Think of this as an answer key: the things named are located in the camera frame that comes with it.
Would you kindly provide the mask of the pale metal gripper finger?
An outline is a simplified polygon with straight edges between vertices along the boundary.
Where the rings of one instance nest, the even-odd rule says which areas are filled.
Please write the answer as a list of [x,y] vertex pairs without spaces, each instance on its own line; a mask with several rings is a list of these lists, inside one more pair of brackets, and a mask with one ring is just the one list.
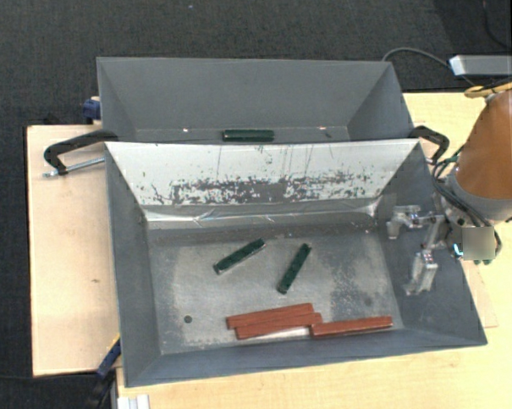
[[386,223],[388,238],[397,239],[402,226],[407,229],[419,229],[427,220],[428,215],[421,213],[419,205],[394,206],[391,219]]
[[438,268],[439,264],[433,258],[432,251],[416,252],[409,281],[404,285],[405,294],[413,296],[422,292],[429,292]]

